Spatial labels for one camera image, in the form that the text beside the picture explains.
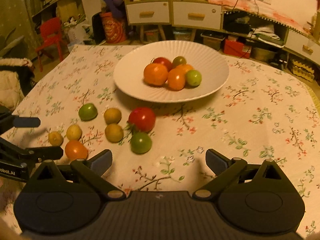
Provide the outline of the white ribbed plate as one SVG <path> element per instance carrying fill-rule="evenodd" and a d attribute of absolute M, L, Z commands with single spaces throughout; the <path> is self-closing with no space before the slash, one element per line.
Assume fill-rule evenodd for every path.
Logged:
<path fill-rule="evenodd" d="M 123 93 L 159 103 L 204 98 L 228 78 L 228 64 L 217 51 L 190 41 L 141 46 L 125 55 L 113 72 L 114 83 Z"/>

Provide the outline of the large red tomato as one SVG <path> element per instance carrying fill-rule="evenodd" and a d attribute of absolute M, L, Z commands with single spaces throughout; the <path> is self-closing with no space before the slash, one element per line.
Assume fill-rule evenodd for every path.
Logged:
<path fill-rule="evenodd" d="M 133 125 L 136 130 L 148 133 L 155 126 L 156 115 L 148 107 L 138 107 L 129 114 L 128 123 Z"/>

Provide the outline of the red plastic chair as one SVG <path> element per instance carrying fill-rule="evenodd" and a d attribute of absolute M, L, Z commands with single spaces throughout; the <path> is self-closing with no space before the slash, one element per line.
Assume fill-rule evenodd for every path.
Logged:
<path fill-rule="evenodd" d="M 62 38 L 61 22 L 58 17 L 51 18 L 40 25 L 40 34 L 42 37 L 42 44 L 35 49 L 37 59 L 39 60 L 40 72 L 43 71 L 40 54 L 46 55 L 48 58 L 53 59 L 53 56 L 48 53 L 45 48 L 56 45 L 59 59 L 63 61 L 63 53 L 61 44 L 66 45 Z"/>

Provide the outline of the wooden bookshelf by window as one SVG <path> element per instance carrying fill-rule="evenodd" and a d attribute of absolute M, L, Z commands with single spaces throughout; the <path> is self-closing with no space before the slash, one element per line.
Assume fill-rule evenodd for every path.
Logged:
<path fill-rule="evenodd" d="M 82 0 L 39 0 L 41 9 L 32 16 L 36 24 L 59 17 L 65 23 L 70 18 L 79 20 L 84 15 Z"/>

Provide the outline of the red tomato in plate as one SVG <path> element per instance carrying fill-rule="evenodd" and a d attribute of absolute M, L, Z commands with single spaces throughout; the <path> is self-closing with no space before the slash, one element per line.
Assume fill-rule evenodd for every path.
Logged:
<path fill-rule="evenodd" d="M 164 65 L 168 72 L 172 70 L 172 62 L 165 57 L 157 57 L 151 61 L 152 63 L 158 63 Z"/>

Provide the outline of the large orange fruit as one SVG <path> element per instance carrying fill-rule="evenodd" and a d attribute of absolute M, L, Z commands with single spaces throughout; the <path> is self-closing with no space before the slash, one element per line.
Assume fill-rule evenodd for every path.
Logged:
<path fill-rule="evenodd" d="M 144 68 L 143 80 L 148 85 L 163 86 L 168 78 L 168 70 L 165 65 L 151 63 Z"/>

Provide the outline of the clear storage box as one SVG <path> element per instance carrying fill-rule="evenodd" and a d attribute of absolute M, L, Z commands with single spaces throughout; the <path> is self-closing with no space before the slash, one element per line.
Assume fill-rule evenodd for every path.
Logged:
<path fill-rule="evenodd" d="M 190 30 L 174 30 L 173 35 L 175 40 L 191 41 L 192 31 Z"/>

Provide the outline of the olive green tomato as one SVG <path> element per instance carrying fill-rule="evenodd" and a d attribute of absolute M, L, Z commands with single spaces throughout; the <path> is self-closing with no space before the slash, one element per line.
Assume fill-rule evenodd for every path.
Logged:
<path fill-rule="evenodd" d="M 172 67 L 175 68 L 181 64 L 186 64 L 187 61 L 183 56 L 177 56 L 172 61 Z"/>

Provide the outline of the middle white drawer cabinet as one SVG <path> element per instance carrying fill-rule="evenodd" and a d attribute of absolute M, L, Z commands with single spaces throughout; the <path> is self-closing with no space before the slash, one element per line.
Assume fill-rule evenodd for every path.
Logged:
<path fill-rule="evenodd" d="M 222 7 L 209 3 L 173 1 L 172 25 L 191 29 L 193 41 L 198 29 L 220 30 Z"/>

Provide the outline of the orange mandarin in plate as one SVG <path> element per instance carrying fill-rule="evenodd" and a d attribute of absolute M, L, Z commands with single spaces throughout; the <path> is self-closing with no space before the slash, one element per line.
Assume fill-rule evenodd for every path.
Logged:
<path fill-rule="evenodd" d="M 182 70 L 184 72 L 184 74 L 187 74 L 187 72 L 189 72 L 190 70 L 194 70 L 193 66 L 191 66 L 189 64 L 179 64 L 175 68 Z"/>

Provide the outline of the fluffy beige blanket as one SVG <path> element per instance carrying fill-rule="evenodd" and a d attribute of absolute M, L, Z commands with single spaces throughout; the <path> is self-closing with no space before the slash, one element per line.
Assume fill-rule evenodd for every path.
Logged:
<path fill-rule="evenodd" d="M 1 106 L 16 109 L 35 86 L 34 69 L 27 58 L 1 57 Z"/>

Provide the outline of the brown longan upper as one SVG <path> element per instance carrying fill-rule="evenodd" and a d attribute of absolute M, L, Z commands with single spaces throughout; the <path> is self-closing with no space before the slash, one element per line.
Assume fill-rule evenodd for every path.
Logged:
<path fill-rule="evenodd" d="M 121 118 L 122 118 L 121 111 L 117 108 L 108 108 L 104 112 L 104 120 L 107 125 L 117 124 L 120 122 Z"/>

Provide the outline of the small green fruit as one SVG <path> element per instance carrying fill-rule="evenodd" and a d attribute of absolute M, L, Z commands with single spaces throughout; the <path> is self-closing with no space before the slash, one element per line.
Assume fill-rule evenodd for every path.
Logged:
<path fill-rule="evenodd" d="M 202 75 L 198 70 L 190 70 L 185 75 L 186 83 L 189 86 L 197 87 L 201 84 Z"/>

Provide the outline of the orange tomato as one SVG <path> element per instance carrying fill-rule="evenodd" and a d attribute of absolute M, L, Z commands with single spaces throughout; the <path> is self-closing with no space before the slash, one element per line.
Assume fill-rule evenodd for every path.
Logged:
<path fill-rule="evenodd" d="M 170 90 L 179 91 L 182 90 L 185 86 L 185 74 L 180 69 L 172 69 L 168 73 L 167 78 L 168 88 Z"/>
<path fill-rule="evenodd" d="M 65 146 L 65 154 L 71 161 L 76 159 L 86 159 L 88 156 L 88 149 L 85 148 L 81 142 L 77 140 L 70 140 Z"/>

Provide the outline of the red box under shelf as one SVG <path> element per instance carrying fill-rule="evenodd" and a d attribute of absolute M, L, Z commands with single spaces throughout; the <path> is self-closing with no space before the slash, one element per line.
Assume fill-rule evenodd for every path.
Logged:
<path fill-rule="evenodd" d="M 226 39 L 223 42 L 223 53 L 227 55 L 249 59 L 251 55 L 251 49 L 251 46 L 247 46 L 238 41 Z"/>

